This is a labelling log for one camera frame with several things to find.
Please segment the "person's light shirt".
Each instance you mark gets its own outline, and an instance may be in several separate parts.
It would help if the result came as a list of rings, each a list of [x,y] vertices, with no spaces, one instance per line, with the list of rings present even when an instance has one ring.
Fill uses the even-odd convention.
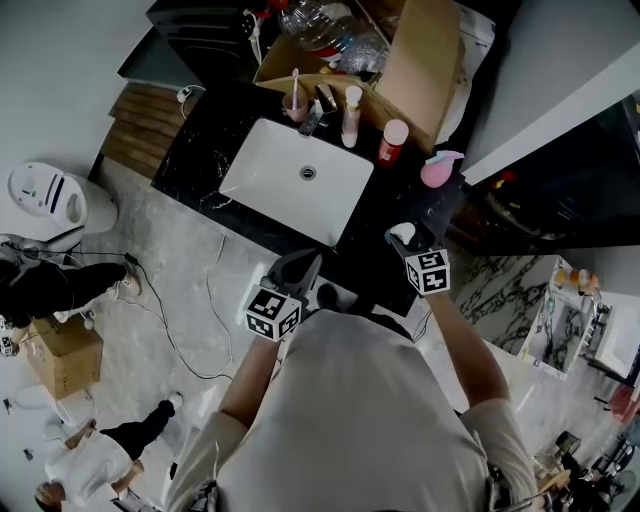
[[[212,483],[215,512],[485,512],[492,468],[512,500],[535,494],[508,401],[457,414],[409,340],[322,310],[299,327],[251,426],[210,417],[166,510],[188,512]]]

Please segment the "small closed cardboard box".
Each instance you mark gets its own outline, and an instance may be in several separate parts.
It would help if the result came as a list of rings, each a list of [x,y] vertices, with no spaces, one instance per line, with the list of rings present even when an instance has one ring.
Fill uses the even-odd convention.
[[[103,341],[79,316],[53,325],[34,319],[26,341],[27,360],[57,400],[90,388],[100,380]]]

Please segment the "clear glass bottle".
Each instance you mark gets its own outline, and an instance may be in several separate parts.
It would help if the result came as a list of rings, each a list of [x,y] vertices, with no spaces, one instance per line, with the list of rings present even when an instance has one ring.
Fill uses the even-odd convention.
[[[312,107],[298,129],[299,134],[310,137],[319,126],[327,127],[329,118],[337,111],[338,106],[331,87],[328,84],[316,85]]]

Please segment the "white sink basin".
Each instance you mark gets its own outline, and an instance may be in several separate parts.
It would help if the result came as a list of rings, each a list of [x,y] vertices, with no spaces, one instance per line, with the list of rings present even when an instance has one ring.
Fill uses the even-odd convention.
[[[219,192],[326,246],[335,246],[374,165],[291,127],[255,121]]]

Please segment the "black marble vanity table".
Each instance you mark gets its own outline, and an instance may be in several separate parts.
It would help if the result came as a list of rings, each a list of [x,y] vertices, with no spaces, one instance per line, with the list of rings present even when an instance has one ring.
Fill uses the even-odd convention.
[[[153,180],[154,187],[279,256],[320,250],[323,278],[406,316],[416,291],[384,234],[399,223],[422,222],[434,233],[436,243],[443,241],[464,198],[463,178],[453,176],[436,189],[425,186],[420,169],[426,156],[407,144],[392,168],[374,166],[338,243],[329,247],[317,242],[219,192],[256,120],[265,118],[297,130],[285,115],[283,97],[281,92],[242,82],[208,89],[174,139]],[[346,150],[338,117],[312,137]]]

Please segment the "crumpled clear plastic bottle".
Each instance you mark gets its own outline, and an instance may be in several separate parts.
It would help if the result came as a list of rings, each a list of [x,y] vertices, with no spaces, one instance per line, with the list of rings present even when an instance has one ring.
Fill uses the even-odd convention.
[[[339,61],[337,70],[347,75],[358,75],[363,72],[378,73],[385,66],[389,53],[389,45],[376,32],[359,34],[349,44]]]

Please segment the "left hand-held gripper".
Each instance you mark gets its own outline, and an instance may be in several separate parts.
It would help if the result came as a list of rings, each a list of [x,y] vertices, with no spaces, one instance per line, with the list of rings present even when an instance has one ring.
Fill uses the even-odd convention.
[[[308,294],[322,261],[317,249],[299,250],[278,258],[245,300],[246,328],[274,342],[291,335],[309,314]]]

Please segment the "pink spray bottle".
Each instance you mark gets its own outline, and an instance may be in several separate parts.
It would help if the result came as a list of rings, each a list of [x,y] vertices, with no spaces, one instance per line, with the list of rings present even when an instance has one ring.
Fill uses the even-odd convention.
[[[463,153],[450,150],[438,151],[427,159],[421,169],[422,182],[429,188],[439,188],[450,178],[454,163],[465,157]]]

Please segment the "large open cardboard box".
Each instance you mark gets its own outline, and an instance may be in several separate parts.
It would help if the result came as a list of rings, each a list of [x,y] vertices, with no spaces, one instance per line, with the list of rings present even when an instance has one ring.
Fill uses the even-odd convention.
[[[453,0],[382,0],[382,4],[396,7],[400,1],[404,3],[399,25],[378,77],[364,82],[352,75],[322,74],[321,59],[281,35],[264,57],[254,84],[290,93],[292,71],[297,68],[299,85],[308,97],[325,84],[340,109],[346,88],[356,85],[363,91],[362,121],[382,130],[389,120],[400,119],[409,126],[409,140],[430,152],[453,99],[461,65],[459,9]]]

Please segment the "pale pink pump bottle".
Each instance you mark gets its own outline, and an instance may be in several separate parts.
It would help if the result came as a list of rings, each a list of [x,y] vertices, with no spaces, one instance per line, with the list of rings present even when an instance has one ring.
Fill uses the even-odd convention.
[[[360,87],[351,85],[346,88],[341,139],[343,145],[349,149],[355,147],[358,138],[361,98]]]

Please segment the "large black washing machine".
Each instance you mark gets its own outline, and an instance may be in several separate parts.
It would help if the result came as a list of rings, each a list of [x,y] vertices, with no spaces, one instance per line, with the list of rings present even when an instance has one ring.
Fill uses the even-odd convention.
[[[640,245],[640,89],[472,186],[446,236],[478,255]]]

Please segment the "white metal rack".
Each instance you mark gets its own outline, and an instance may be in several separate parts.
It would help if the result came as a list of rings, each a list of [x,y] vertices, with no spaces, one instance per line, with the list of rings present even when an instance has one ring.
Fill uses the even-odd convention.
[[[640,297],[601,293],[580,356],[609,378],[636,387],[640,382]]]

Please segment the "brown wooden steps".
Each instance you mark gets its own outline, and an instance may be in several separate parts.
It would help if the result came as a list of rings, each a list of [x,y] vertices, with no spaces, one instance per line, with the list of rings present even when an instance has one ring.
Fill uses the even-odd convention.
[[[200,96],[194,91],[181,104],[177,92],[127,84],[109,112],[112,125],[100,153],[148,179],[154,178]]]

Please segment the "white ceramic fixture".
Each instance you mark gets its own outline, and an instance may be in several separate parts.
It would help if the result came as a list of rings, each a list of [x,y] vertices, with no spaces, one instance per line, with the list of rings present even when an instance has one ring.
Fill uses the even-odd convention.
[[[86,390],[64,398],[54,398],[44,385],[25,387],[11,399],[14,408],[22,411],[41,411],[48,414],[43,427],[46,440],[60,439],[75,433],[94,417],[94,400]]]

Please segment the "person's left forearm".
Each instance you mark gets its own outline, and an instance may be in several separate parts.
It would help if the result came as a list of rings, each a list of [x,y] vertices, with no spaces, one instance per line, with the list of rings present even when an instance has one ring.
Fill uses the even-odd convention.
[[[249,430],[261,407],[276,367],[281,365],[290,346],[291,337],[274,342],[256,337],[232,378],[218,411]]]

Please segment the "red liquid bottle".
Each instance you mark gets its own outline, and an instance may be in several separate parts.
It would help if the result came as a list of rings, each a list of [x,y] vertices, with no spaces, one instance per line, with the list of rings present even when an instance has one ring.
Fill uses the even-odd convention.
[[[383,130],[378,149],[377,164],[381,167],[392,167],[397,161],[409,135],[408,125],[400,119],[389,120]]]

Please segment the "marble pattern cabinet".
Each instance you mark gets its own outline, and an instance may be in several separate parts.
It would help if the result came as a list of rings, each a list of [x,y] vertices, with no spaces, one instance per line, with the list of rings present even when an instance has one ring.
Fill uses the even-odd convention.
[[[572,282],[587,275],[556,255],[478,258],[457,304],[485,341],[565,380],[593,319],[594,297]]]

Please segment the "person's right forearm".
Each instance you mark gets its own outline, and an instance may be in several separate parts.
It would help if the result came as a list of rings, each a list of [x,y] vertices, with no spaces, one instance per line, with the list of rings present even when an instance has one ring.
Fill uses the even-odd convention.
[[[509,400],[509,388],[500,366],[448,293],[427,295],[426,300],[469,406],[493,399]]]

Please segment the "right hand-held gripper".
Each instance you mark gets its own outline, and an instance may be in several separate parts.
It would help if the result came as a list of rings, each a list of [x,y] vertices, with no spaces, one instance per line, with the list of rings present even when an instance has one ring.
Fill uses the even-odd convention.
[[[412,226],[415,228],[415,233],[409,241],[409,247],[434,246],[436,236],[427,226],[422,222],[415,222]],[[384,238],[399,257],[404,259],[407,279],[420,296],[450,289],[450,262],[446,249],[407,256],[406,246],[396,234],[387,230]]]

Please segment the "pink toothbrush cup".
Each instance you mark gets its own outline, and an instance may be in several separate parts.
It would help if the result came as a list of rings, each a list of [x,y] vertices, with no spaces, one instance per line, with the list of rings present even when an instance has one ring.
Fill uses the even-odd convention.
[[[293,94],[286,94],[282,98],[282,107],[286,115],[294,122],[301,123],[308,113],[308,98],[304,91],[299,90],[296,97]]]

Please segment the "white cylindrical machine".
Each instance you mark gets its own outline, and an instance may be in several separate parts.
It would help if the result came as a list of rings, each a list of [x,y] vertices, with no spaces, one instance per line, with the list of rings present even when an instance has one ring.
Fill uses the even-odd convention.
[[[0,234],[65,251],[86,235],[111,230],[117,218],[109,194],[81,176],[40,162],[0,171]]]

